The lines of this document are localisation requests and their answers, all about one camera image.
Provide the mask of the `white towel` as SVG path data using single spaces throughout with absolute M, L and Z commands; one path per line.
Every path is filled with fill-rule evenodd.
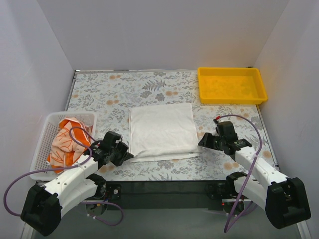
M 190 103 L 129 109 L 131 162 L 197 157 L 200 149 Z

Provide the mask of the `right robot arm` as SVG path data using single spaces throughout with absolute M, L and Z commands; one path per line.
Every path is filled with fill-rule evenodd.
M 248 173 L 235 172 L 226 177 L 231 196 L 246 197 L 265 210 L 277 229 L 311 218 L 305 185 L 298 177 L 290 178 L 257 155 L 252 144 L 239 139 L 232 122 L 216 123 L 216 135 L 205 133 L 199 146 L 224 152 Z

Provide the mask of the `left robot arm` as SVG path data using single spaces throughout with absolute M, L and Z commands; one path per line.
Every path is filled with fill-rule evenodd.
M 102 140 L 85 150 L 72 169 L 44 184 L 32 186 L 28 191 L 20 218 L 43 236 L 58 227 L 62 217 L 84 200 L 110 203 L 120 198 L 121 186 L 108 185 L 97 171 L 109 162 L 120 166 L 134 156 L 120 134 L 109 131 Z

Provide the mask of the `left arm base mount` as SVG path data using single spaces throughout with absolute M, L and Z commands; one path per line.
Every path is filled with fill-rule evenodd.
M 87 201 L 92 201 L 94 204 L 85 205 L 88 214 L 93 216 L 100 216 L 104 214 L 111 206 L 106 204 L 101 204 L 98 202 L 110 202 L 120 199 L 121 186 L 107 185 L 106 183 L 97 187 L 97 191 L 94 196 L 87 199 Z

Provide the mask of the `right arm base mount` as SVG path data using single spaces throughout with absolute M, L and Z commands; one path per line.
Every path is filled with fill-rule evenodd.
M 207 184 L 205 192 L 210 199 L 220 200 L 221 207 L 227 214 L 231 212 L 238 196 L 238 193 L 226 181 Z

